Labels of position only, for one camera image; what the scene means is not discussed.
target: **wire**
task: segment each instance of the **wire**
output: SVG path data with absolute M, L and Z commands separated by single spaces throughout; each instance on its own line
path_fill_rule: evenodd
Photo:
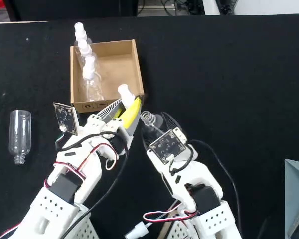
M 110 146 L 110 145 L 107 144 L 107 143 L 100 143 L 100 144 L 96 145 L 96 146 L 91 150 L 91 152 L 89 153 L 89 155 L 83 160 L 83 162 L 82 162 L 82 163 L 80 164 L 80 166 L 78 167 L 78 171 L 80 171 L 80 170 L 84 167 L 84 165 L 86 164 L 86 162 L 87 162 L 88 158 L 90 157 L 90 155 L 91 155 L 92 153 L 94 153 L 96 150 L 98 150 L 99 147 L 101 147 L 101 146 L 107 146 L 107 147 L 109 147 L 109 148 L 113 151 L 113 153 L 114 153 L 116 159 L 114 160 L 115 162 L 112 164 L 111 169 L 112 169 L 112 167 L 115 166 L 115 163 L 116 163 L 116 161 L 118 160 L 118 155 L 116 154 L 115 149 L 113 149 L 113 147 Z
M 164 10 L 165 10 L 165 12 L 167 13 L 167 15 L 172 16 L 172 14 L 170 14 L 169 11 L 166 9 L 166 3 L 167 3 L 168 1 L 169 1 L 169 0 L 166 0 L 165 3 L 163 3 L 163 0 L 160 0 L 160 2 L 161 2 L 161 4 L 163 5 Z
M 62 162 L 55 162 L 53 164 L 53 166 L 55 167 L 56 165 L 61 165 L 63 167 L 66 167 L 67 169 L 69 169 L 72 173 L 74 173 L 76 176 L 78 176 L 84 182 L 85 176 L 83 176 L 78 170 L 73 168 L 70 164 L 62 163 Z
M 20 223 L 16 224 L 15 226 L 13 226 L 12 228 L 9 228 L 7 230 L 5 230 L 1 235 L 0 235 L 0 239 L 3 238 L 5 235 L 11 233 L 12 231 L 14 231 L 15 229 L 17 229 L 17 227 L 20 225 Z
M 99 137 L 99 136 L 103 136 L 103 135 L 106 135 L 106 134 L 111 134 L 111 135 L 114 135 L 114 136 L 118 136 L 119 138 L 122 138 L 122 136 L 116 132 L 110 132 L 110 131 L 105 131 L 105 132 L 101 132 L 101 133 L 98 133 L 98 134 L 90 134 L 88 136 L 85 136 L 84 138 L 80 139 L 79 141 L 77 141 L 76 143 L 66 147 L 66 148 L 60 148 L 59 145 L 58 145 L 58 142 L 55 142 L 55 150 L 57 152 L 64 152 L 64 151 L 68 151 L 70 149 L 73 149 L 73 148 L 76 148 L 78 146 L 80 146 L 80 144 L 90 138 L 93 138 L 93 137 Z
M 194 156 L 194 150 L 190 146 L 188 146 L 188 148 L 190 150 L 190 156 L 189 156 L 188 160 L 186 161 L 186 163 L 183 166 L 181 166 L 180 168 L 173 168 L 171 170 L 171 166 L 174 163 L 174 159 L 170 163 L 170 165 L 169 165 L 169 172 L 170 172 L 170 174 L 172 176 L 174 176 L 175 173 L 178 173 L 178 172 L 182 171 L 183 169 L 185 169 L 189 165 L 189 163 L 192 161 L 193 156 Z
M 87 210 L 85 213 L 83 213 L 66 231 L 65 233 L 62 235 L 62 237 L 60 239 L 65 239 L 65 237 L 69 234 L 69 232 L 83 219 L 86 217 L 86 215 L 88 215 L 97 205 L 99 205 L 109 194 L 110 192 L 113 190 L 114 186 L 116 185 L 120 175 L 122 174 L 125 166 L 126 166 L 126 163 L 128 161 L 128 158 L 129 158 L 129 149 L 128 149 L 128 145 L 125 141 L 125 139 L 118 133 L 113 133 L 113 132 L 105 132 L 105 134 L 114 134 L 116 135 L 117 137 L 119 137 L 120 141 L 122 142 L 123 144 L 123 147 L 125 149 L 125 155 L 124 155 L 124 161 L 123 161 L 123 164 L 118 172 L 118 175 L 116 176 L 116 178 L 114 179 L 113 183 L 111 184 L 111 186 L 109 187 L 109 189 L 107 190 L 107 192 L 89 209 Z M 95 137 L 95 136 L 99 136 L 98 134 L 91 134 L 91 135 L 88 135 L 84 138 L 84 140 L 87 140 L 88 138 L 91 138 L 91 137 Z M 76 142 L 75 144 L 80 144 L 81 142 L 83 142 L 84 140 L 81 139 L 80 141 Z
M 111 167 L 108 167 L 108 162 L 109 161 L 111 161 L 111 160 L 107 159 L 106 162 L 105 162 L 105 169 L 108 170 L 108 171 L 110 171 L 110 170 L 112 170 L 114 168 L 117 160 L 116 159 L 114 160 L 114 162 L 112 163 Z
M 146 5 L 146 2 L 145 2 L 145 0 L 143 0 L 142 8 L 138 11 L 138 14 L 136 16 L 138 16 L 143 11 L 145 5 Z
M 238 229 L 239 229 L 240 233 L 242 234 L 239 195 L 238 195 L 238 191 L 237 191 L 234 179 L 232 178 L 232 176 L 230 175 L 230 173 L 227 171 L 227 169 L 225 168 L 225 166 L 223 165 L 223 163 L 220 161 L 219 157 L 217 156 L 217 154 L 215 153 L 215 151 L 213 150 L 213 148 L 211 146 L 209 146 L 209 144 L 205 143 L 204 141 L 197 140 L 197 139 L 192 139 L 190 142 L 196 142 L 196 143 L 199 143 L 200 145 L 204 146 L 205 148 L 208 148 L 209 151 L 212 152 L 213 156 L 218 161 L 219 165 L 222 167 L 222 169 L 227 174 L 229 180 L 231 181 L 231 184 L 233 185 L 233 188 L 234 188 L 234 191 L 235 191 L 236 202 L 237 202 L 237 223 L 238 223 Z
M 269 220 L 270 216 L 266 217 L 263 221 L 263 223 L 260 226 L 258 235 L 257 235 L 257 239 L 261 239 L 263 237 L 264 231 L 266 229 L 266 226 L 268 224 L 268 220 Z
M 58 139 L 55 141 L 55 143 L 57 144 L 58 142 L 60 142 L 65 136 L 65 132 L 63 132 L 60 137 L 58 137 Z
M 44 180 L 43 181 L 43 186 L 45 187 L 45 188 L 50 188 L 51 186 L 48 184 L 48 180 Z
M 143 219 L 147 222 L 151 222 L 151 223 L 165 223 L 165 222 L 173 222 L 173 221 L 180 221 L 180 220 L 186 220 L 186 219 L 190 219 L 192 217 L 195 217 L 198 212 L 195 212 L 193 214 L 190 214 L 189 216 L 185 216 L 185 217 L 172 217 L 172 218 L 163 218 L 163 219 L 159 219 L 159 218 L 156 218 L 156 219 L 149 219 L 147 218 L 147 216 L 150 216 L 150 215 L 154 215 L 154 214 L 157 214 L 157 213 L 162 213 L 162 214 L 169 214 L 173 211 L 175 211 L 182 203 L 178 204 L 177 206 L 175 206 L 174 208 L 164 212 L 164 211 L 155 211 L 155 212 L 148 212 L 148 213 L 144 213 L 143 215 Z

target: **red and white wire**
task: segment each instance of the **red and white wire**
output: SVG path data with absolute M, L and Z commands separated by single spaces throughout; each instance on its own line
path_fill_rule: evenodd
M 96 146 L 91 150 L 91 152 L 89 153 L 89 155 L 83 160 L 83 162 L 81 163 L 81 165 L 78 167 L 78 171 L 80 171 L 80 170 L 84 167 L 84 165 L 86 164 L 86 162 L 87 162 L 89 156 L 90 156 L 92 153 L 94 153 L 96 150 L 98 150 L 101 146 L 107 146 L 107 147 L 109 147 L 109 148 L 113 151 L 113 153 L 114 153 L 114 155 L 115 155 L 115 160 L 114 160 L 114 163 L 111 165 L 111 167 L 107 167 L 108 160 L 106 160 L 105 169 L 106 169 L 106 170 L 112 170 L 112 169 L 114 168 L 114 166 L 115 166 L 115 164 L 116 164 L 116 161 L 118 160 L 118 156 L 117 156 L 115 150 L 113 149 L 112 146 L 110 146 L 110 145 L 107 144 L 107 143 L 100 143 L 100 144 L 96 145 Z
M 50 188 L 50 185 L 48 184 L 48 180 L 44 180 L 43 181 L 43 186 L 45 187 L 45 188 Z
M 56 165 L 61 165 L 67 169 L 69 169 L 72 173 L 74 173 L 76 176 L 78 176 L 83 182 L 85 180 L 85 176 L 83 176 L 77 169 L 73 168 L 71 165 L 67 163 L 62 163 L 62 162 L 55 162 L 53 166 L 55 167 Z
M 149 219 L 147 218 L 147 216 L 150 216 L 150 215 L 154 215 L 154 214 L 158 214 L 158 213 L 161 213 L 161 214 L 169 214 L 171 212 L 173 212 L 174 210 L 176 210 L 182 203 L 178 204 L 176 207 L 170 209 L 169 211 L 155 211 L 155 212 L 148 212 L 148 213 L 144 213 L 143 215 L 143 219 L 147 222 L 151 222 L 151 223 L 165 223 L 165 222 L 173 222 L 173 221 L 180 221 L 180 220 L 187 220 L 187 219 L 190 219 L 192 217 L 195 217 L 198 212 L 195 212 L 193 214 L 190 214 L 188 216 L 183 216 L 183 217 L 172 217 L 172 218 L 161 218 L 161 219 Z
M 17 225 L 13 226 L 12 228 L 9 228 L 9 229 L 5 230 L 5 232 L 0 235 L 0 239 L 3 238 L 8 233 L 10 233 L 13 230 L 15 230 L 19 225 L 20 225 L 20 223 L 18 223 Z

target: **yellow object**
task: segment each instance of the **yellow object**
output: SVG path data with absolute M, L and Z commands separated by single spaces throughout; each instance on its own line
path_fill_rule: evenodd
M 130 107 L 128 107 L 125 112 L 119 117 L 123 121 L 123 127 L 128 129 L 133 123 L 134 119 L 138 115 L 141 107 L 141 100 L 137 97 Z
M 121 112 L 122 112 L 122 109 L 119 108 L 118 111 L 116 111 L 116 113 L 114 114 L 113 118 L 117 118 Z

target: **black cable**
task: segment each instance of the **black cable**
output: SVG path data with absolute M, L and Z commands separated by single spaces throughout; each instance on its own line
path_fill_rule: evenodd
M 143 11 L 145 5 L 146 5 L 146 2 L 145 2 L 145 0 L 143 0 L 143 6 L 142 6 L 142 8 L 138 11 L 137 16 Z
M 178 173 L 178 172 L 180 172 L 181 170 L 184 170 L 184 169 L 189 165 L 189 163 L 192 161 L 193 156 L 194 156 L 194 150 L 193 150 L 190 146 L 188 146 L 188 148 L 189 148 L 189 150 L 190 150 L 190 156 L 189 156 L 188 160 L 186 161 L 186 163 L 184 163 L 183 166 L 181 166 L 180 168 L 173 168 L 173 169 L 171 170 L 171 166 L 172 166 L 172 164 L 174 163 L 174 160 L 170 163 L 170 165 L 169 165 L 169 172 L 170 172 L 170 174 L 171 174 L 172 176 L 174 176 L 175 173 Z
M 55 142 L 55 150 L 57 152 L 64 152 L 64 151 L 68 151 L 70 149 L 73 149 L 73 148 L 76 148 L 77 146 L 79 146 L 82 142 L 86 141 L 87 139 L 89 138 L 93 138 L 93 137 L 98 137 L 98 136 L 102 136 L 102 135 L 105 135 L 105 134 L 111 134 L 111 135 L 115 135 L 115 136 L 118 136 L 120 139 L 123 139 L 122 136 L 116 132 L 101 132 L 101 133 L 98 133 L 98 134 L 90 134 L 88 136 L 85 136 L 84 138 L 80 139 L 79 141 L 77 141 L 76 143 L 66 147 L 66 148 L 60 148 L 58 146 L 58 143 L 59 143 L 59 140 L 57 140 Z
M 83 219 L 86 217 L 86 215 L 88 215 L 97 205 L 99 205 L 108 195 L 109 193 L 112 191 L 112 189 L 114 188 L 115 184 L 117 183 L 118 181 L 118 178 L 120 177 L 120 175 L 122 174 L 125 166 L 126 166 L 126 162 L 129 158 L 129 149 L 128 149 L 128 146 L 127 146 L 127 143 L 125 141 L 125 139 L 120 136 L 118 133 L 114 133 L 114 132 L 102 132 L 100 134 L 91 134 L 91 135 L 88 135 L 84 138 L 82 138 L 81 140 L 79 140 L 78 142 L 76 142 L 75 144 L 78 145 L 80 143 L 82 143 L 83 141 L 89 139 L 89 138 L 92 138 L 92 137 L 96 137 L 96 136 L 100 136 L 100 135 L 104 135 L 104 134 L 113 134 L 115 136 L 118 136 L 119 139 L 122 141 L 122 144 L 124 146 L 124 149 L 125 149 L 125 155 L 124 155 L 124 161 L 123 161 L 123 164 L 119 170 L 119 173 L 118 175 L 116 176 L 116 178 L 114 179 L 113 183 L 111 184 L 111 186 L 109 187 L 109 189 L 107 190 L 107 192 L 89 209 L 87 210 L 85 213 L 82 214 L 82 216 L 80 216 L 66 231 L 65 233 L 62 235 L 62 237 L 60 239 L 65 239 L 65 237 L 70 233 L 70 231 Z
M 264 231 L 265 231 L 266 226 L 268 224 L 268 219 L 269 218 L 270 218 L 270 216 L 266 217 L 265 220 L 263 221 L 263 223 L 261 224 L 260 229 L 259 229 L 259 233 L 258 233 L 258 236 L 257 236 L 257 239 L 261 239 L 263 237 L 263 234 L 264 234 Z
M 235 191 L 236 202 L 237 202 L 237 223 L 238 223 L 238 230 L 239 230 L 240 234 L 242 234 L 239 195 L 238 195 L 238 191 L 237 191 L 234 179 L 229 174 L 229 172 L 227 171 L 227 169 L 225 168 L 225 166 L 223 165 L 223 163 L 220 161 L 220 159 L 218 158 L 217 154 L 215 153 L 215 151 L 213 150 L 213 148 L 211 146 L 209 146 L 207 143 L 205 143 L 205 142 L 203 142 L 201 140 L 197 140 L 197 139 L 192 139 L 190 142 L 196 142 L 196 143 L 199 143 L 200 145 L 204 146 L 205 148 L 208 148 L 212 152 L 212 154 L 214 155 L 214 157 L 216 158 L 216 160 L 218 161 L 219 165 L 222 167 L 222 169 L 227 174 L 229 180 L 231 181 L 231 184 L 233 185 L 233 188 L 234 188 L 234 191 Z
M 165 3 L 163 3 L 163 0 L 160 0 L 161 4 L 163 5 L 164 7 L 164 10 L 165 12 L 167 13 L 167 15 L 169 16 L 173 16 L 172 14 L 169 13 L 169 11 L 166 9 L 166 3 L 168 2 L 169 0 L 166 0 Z

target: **robotic arm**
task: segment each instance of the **robotic arm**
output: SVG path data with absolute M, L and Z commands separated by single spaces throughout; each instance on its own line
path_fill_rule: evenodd
M 142 112 L 141 120 L 147 156 L 179 204 L 167 212 L 145 213 L 143 219 L 149 223 L 137 224 L 125 235 L 126 239 L 144 236 L 152 223 L 176 221 L 182 222 L 184 230 L 177 231 L 176 227 L 166 238 L 174 238 L 172 233 L 177 232 L 176 238 L 241 239 L 230 207 L 222 200 L 221 186 L 204 164 L 195 161 L 198 154 L 179 124 L 166 113 Z M 172 211 L 176 211 L 178 217 L 161 219 Z M 163 215 L 149 219 L 156 213 Z
M 79 126 L 75 109 L 55 103 L 61 131 L 73 134 L 64 147 L 58 146 L 54 169 L 30 205 L 21 223 L 0 236 L 0 239 L 98 239 L 89 220 L 90 209 L 83 203 L 102 176 L 101 161 L 105 158 L 106 170 L 117 164 L 124 155 L 118 177 L 128 156 L 128 149 L 141 112 L 140 98 L 132 95 L 127 86 L 122 98 L 88 117 L 84 127 Z

